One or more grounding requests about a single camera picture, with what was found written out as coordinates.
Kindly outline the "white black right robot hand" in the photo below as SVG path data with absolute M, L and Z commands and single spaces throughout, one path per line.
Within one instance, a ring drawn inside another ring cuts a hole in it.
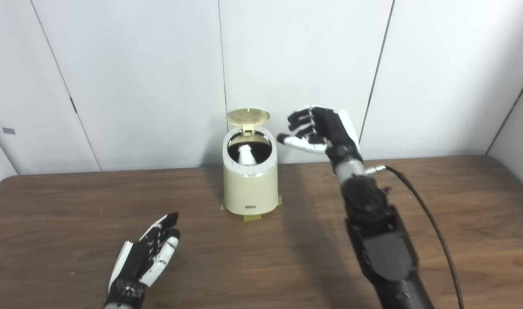
M 346 111 L 309 106 L 287 118 L 291 134 L 280 133 L 277 142 L 308 153 L 324 154 L 333 167 L 342 162 L 363 162 L 355 128 Z

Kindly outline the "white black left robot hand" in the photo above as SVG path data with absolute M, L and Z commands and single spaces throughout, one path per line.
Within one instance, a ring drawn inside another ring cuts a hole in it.
M 164 215 L 138 241 L 126 241 L 109 280 L 105 309 L 141 309 L 147 290 L 163 273 L 181 237 L 179 213 Z

